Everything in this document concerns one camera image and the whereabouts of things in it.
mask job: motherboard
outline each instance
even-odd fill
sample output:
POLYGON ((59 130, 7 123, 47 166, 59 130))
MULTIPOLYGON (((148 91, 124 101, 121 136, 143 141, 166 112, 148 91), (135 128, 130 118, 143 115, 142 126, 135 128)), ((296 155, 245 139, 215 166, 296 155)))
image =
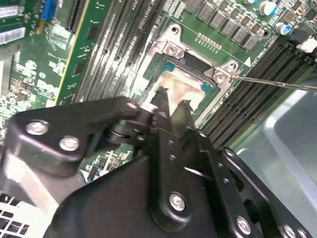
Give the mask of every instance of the motherboard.
MULTIPOLYGON (((117 96, 190 101, 214 147, 230 146, 316 73, 316 0, 5 0, 0 3, 0 141, 19 112, 117 96)), ((90 179, 132 148, 87 158, 90 179)))

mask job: chip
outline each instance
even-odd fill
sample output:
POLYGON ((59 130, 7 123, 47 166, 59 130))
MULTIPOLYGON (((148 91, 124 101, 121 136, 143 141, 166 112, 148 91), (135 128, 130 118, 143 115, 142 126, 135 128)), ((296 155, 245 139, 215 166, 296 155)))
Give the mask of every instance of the chip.
POLYGON ((30 85, 30 84, 26 85, 26 90, 32 91, 33 90, 33 86, 30 85))
POLYGON ((198 18, 201 19, 202 21, 208 22, 213 13, 214 13, 215 8, 210 6, 209 4, 204 4, 202 10, 200 11, 198 18))
POLYGON ((27 87, 27 83, 25 82, 20 83, 20 88, 26 89, 26 87, 27 87))
POLYGON ((28 95, 22 94, 22 93, 18 93, 16 96, 17 96, 16 99, 17 99, 18 101, 26 101, 27 98, 28 98, 28 95))
POLYGON ((238 43, 242 43, 244 41, 244 39, 249 35, 248 31, 242 27, 240 27, 236 33, 234 34, 234 36, 232 37, 232 39, 238 43))
POLYGON ((244 19, 241 21, 241 25, 247 26, 247 24, 250 22, 251 18, 248 16, 245 16, 244 19))
POLYGON ((228 7, 228 5, 229 5, 229 3, 225 0, 225 1, 223 1, 223 2, 220 4, 219 9, 220 9, 221 11, 225 11, 225 9, 228 7))
POLYGON ((305 15, 305 18, 308 21, 314 20, 314 18, 317 16, 317 12, 314 9, 310 9, 307 14, 305 15))
POLYGON ((282 16, 282 20, 285 21, 286 23, 290 23, 292 20, 294 20, 296 14, 295 12, 291 10, 286 10, 284 15, 282 16))
POLYGON ((240 13, 241 13, 241 11, 240 11, 239 9, 235 8, 235 9, 232 11, 232 13, 231 13, 230 16, 231 16, 233 19, 235 19, 240 13))
POLYGON ((260 28, 261 28, 261 25, 257 23, 257 24, 254 25, 254 27, 252 28, 251 32, 256 34, 260 28))
POLYGON ((89 28, 89 32, 88 32, 88 35, 87 35, 87 39, 93 39, 95 38, 95 36, 97 35, 97 30, 98 30, 98 27, 97 26, 92 26, 89 28))
POLYGON ((223 25, 225 20, 225 15, 223 15, 221 12, 217 12, 216 16, 213 18, 210 25, 215 29, 219 29, 223 25))
POLYGON ((297 9, 299 9, 299 7, 302 5, 302 1, 300 1, 300 0, 297 0, 295 3, 294 3, 294 5, 292 6, 292 9, 293 10, 297 10, 297 9))
POLYGON ((222 29, 222 33, 231 36, 234 32, 234 30, 238 27, 237 23, 235 23, 233 20, 229 19, 226 23, 224 28, 222 29))
POLYGON ((85 63, 79 63, 76 65, 75 71, 74 71, 74 75, 78 75, 81 74, 83 72, 85 68, 85 63))
POLYGON ((189 0, 186 5, 186 9, 191 13, 196 13, 200 7, 202 0, 189 0))
POLYGON ((245 44, 243 45, 244 48, 246 48, 247 50, 252 50, 253 47, 259 42, 259 39, 254 36, 254 35, 250 35, 250 37, 247 39, 247 41, 245 42, 245 44))

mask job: silver screw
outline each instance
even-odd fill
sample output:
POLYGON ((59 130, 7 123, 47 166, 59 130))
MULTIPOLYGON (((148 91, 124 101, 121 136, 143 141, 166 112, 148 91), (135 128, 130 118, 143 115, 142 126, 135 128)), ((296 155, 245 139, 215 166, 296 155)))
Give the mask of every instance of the silver screw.
POLYGON ((285 225, 285 226, 284 226, 284 230, 285 230, 286 234, 287 234, 290 238, 296 238, 295 232, 293 231, 292 228, 290 228, 289 225, 285 225))
POLYGON ((158 114, 160 114, 162 117, 168 118, 166 112, 164 111, 159 111, 158 114))
POLYGON ((203 133, 201 130, 199 131, 199 135, 201 135, 202 137, 206 138, 206 134, 203 133))
POLYGON ((213 77, 213 79, 216 81, 216 83, 223 83, 225 80, 226 80, 226 78, 225 78, 225 76, 224 76, 224 74, 223 73, 217 73, 214 77, 213 77))
POLYGON ((238 217, 237 224, 238 224, 240 231, 242 231, 244 234, 246 234, 246 235, 251 234, 251 227, 246 219, 244 219, 243 217, 238 217))
POLYGON ((166 48, 166 52, 167 54, 169 54, 170 56, 174 56, 177 53, 177 50, 174 46, 169 46, 166 48))
POLYGON ((176 193, 170 195, 169 202, 176 211, 183 211, 185 209, 184 199, 176 193))
POLYGON ((34 121, 26 125, 26 131, 31 135, 43 135, 49 130, 47 123, 34 121))
POLYGON ((307 238, 306 233, 302 230, 302 229, 297 229, 299 235, 301 236, 301 238, 307 238))
POLYGON ((132 109, 137 109, 138 107, 135 106, 133 103, 128 102, 127 105, 132 109))
POLYGON ((225 152, 226 152, 226 154, 227 154, 228 156, 230 156, 230 157, 233 157, 233 156, 234 156, 234 154, 232 153, 231 150, 225 149, 225 152))
POLYGON ((59 141, 59 146, 66 151, 74 151, 79 147, 79 140, 73 136, 66 136, 59 141))
POLYGON ((141 135, 138 135, 138 136, 137 136, 137 139, 140 140, 140 141, 144 141, 144 137, 141 136, 141 135))

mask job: electrolytic capacitor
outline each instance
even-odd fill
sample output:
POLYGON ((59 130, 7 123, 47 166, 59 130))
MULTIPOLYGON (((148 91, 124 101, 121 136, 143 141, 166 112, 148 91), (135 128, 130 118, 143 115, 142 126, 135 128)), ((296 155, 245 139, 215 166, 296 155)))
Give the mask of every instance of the electrolytic capacitor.
POLYGON ((244 0, 244 3, 246 4, 253 4, 253 3, 257 3, 258 0, 244 0))
POLYGON ((276 4, 272 1, 264 1, 259 8, 259 13, 263 16, 272 16, 276 12, 276 4))
POLYGON ((277 33, 285 36, 291 32, 292 28, 289 25, 284 24, 283 22, 279 22, 275 25, 275 30, 277 33))

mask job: gray metal surface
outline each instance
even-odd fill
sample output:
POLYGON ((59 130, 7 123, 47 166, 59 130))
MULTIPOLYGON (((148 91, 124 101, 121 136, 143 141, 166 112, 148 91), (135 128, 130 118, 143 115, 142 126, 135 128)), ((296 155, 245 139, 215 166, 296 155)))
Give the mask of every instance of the gray metal surface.
POLYGON ((316 92, 292 93, 235 151, 317 237, 316 92))

